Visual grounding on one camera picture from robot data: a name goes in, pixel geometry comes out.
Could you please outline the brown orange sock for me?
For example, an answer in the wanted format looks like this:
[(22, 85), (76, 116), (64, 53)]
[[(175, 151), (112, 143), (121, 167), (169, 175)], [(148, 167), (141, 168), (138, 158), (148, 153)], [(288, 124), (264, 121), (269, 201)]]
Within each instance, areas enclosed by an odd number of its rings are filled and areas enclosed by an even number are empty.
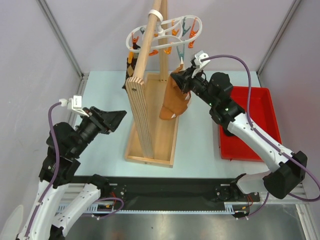
[(169, 75), (159, 118), (167, 121), (182, 115), (188, 109), (191, 97), (191, 92), (183, 93), (175, 80)]

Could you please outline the argyle sock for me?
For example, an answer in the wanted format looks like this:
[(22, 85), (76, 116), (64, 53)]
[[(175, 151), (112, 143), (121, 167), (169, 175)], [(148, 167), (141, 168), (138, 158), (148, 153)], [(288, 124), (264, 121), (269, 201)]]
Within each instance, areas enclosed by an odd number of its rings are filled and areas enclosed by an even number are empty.
[(131, 78), (134, 74), (136, 64), (138, 61), (139, 53), (138, 52), (132, 52), (130, 51), (126, 60), (126, 75), (124, 84), (122, 86), (122, 89), (126, 90), (126, 81), (128, 78)]

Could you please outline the white round clip hanger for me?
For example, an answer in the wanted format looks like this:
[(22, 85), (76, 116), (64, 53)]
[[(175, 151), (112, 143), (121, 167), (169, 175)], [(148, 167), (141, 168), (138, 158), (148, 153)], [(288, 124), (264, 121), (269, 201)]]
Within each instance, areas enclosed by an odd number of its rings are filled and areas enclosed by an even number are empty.
[[(125, 40), (125, 45), (131, 53), (141, 51), (146, 35), (146, 25), (131, 31)], [(192, 49), (196, 39), (203, 30), (202, 20), (195, 15), (184, 15), (163, 22), (157, 22), (151, 40), (149, 55), (157, 55), (160, 51), (170, 55), (173, 48), (187, 47)]]

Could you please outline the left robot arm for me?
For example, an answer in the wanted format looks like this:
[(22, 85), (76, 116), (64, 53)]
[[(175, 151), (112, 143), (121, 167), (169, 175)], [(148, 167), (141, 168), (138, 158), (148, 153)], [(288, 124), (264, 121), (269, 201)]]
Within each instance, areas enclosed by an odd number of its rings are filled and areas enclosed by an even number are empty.
[(38, 176), (38, 190), (31, 213), (14, 237), (16, 240), (63, 240), (91, 204), (99, 200), (118, 201), (112, 195), (109, 180), (94, 174), (68, 207), (56, 214), (80, 166), (80, 155), (97, 135), (115, 132), (127, 114), (125, 110), (103, 111), (94, 106), (84, 107), (80, 124), (72, 127), (67, 122), (53, 123), (52, 112), (58, 106), (59, 103), (55, 103), (48, 110), (47, 156)]

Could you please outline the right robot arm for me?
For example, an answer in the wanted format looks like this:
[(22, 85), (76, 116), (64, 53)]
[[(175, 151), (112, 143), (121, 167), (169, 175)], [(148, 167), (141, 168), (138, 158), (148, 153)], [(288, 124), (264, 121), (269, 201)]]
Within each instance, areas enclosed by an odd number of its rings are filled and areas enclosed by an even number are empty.
[(189, 67), (170, 76), (183, 93), (192, 91), (208, 104), (212, 120), (241, 139), (268, 167), (266, 172), (243, 173), (235, 178), (231, 196), (242, 201), (249, 193), (267, 191), (277, 199), (284, 199), (305, 177), (305, 171), (294, 161), (306, 166), (307, 156), (302, 151), (293, 153), (248, 119), (247, 112), (231, 98), (233, 85), (228, 74), (216, 72), (206, 80), (202, 72), (193, 72), (194, 67)]

